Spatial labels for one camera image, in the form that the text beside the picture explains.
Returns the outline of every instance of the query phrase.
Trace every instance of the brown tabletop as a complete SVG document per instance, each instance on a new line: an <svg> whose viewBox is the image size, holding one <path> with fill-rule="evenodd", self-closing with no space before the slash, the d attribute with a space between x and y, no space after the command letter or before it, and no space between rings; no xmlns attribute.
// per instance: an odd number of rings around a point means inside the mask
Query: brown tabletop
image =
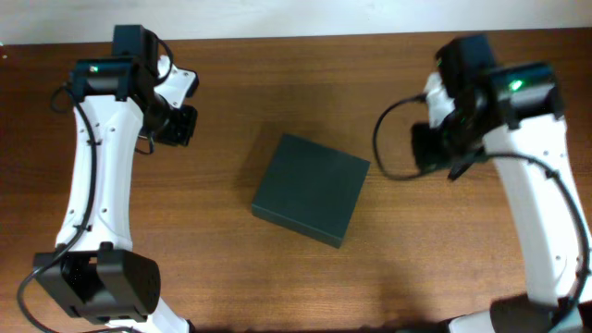
<svg viewBox="0 0 592 333"><path fill-rule="evenodd" d="M423 90L435 52L456 33L169 43L202 85L189 147L136 155L129 219L134 252L160 266L162 296L198 327L325 329L441 320L524 291L512 216L491 164L457 182L382 177L371 134L397 100ZM547 60L567 104L573 173L592 216L592 30L489 34L502 63ZM53 249L74 161L72 115L48 108L77 59L108 43L5 46L0 59L0 331L32 331L15 301L34 253ZM389 116L388 166L413 172L410 127L424 106ZM250 202L284 132L373 162L341 249L253 217ZM33 283L31 310L69 319Z"/></svg>

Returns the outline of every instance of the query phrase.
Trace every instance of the dark green box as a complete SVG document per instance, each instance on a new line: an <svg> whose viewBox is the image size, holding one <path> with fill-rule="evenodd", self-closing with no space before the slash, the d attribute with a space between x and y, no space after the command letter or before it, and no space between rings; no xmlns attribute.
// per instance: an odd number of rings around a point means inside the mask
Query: dark green box
<svg viewBox="0 0 592 333"><path fill-rule="evenodd" d="M254 197L253 215L338 248L369 165L284 134Z"/></svg>

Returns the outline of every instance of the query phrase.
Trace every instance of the white background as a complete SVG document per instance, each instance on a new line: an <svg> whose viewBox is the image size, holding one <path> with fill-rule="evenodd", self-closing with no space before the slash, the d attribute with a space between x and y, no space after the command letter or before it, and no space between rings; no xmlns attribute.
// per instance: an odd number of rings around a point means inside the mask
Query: white background
<svg viewBox="0 0 592 333"><path fill-rule="evenodd" d="M0 0L0 42L110 41L141 23L163 39L592 26L590 0Z"/></svg>

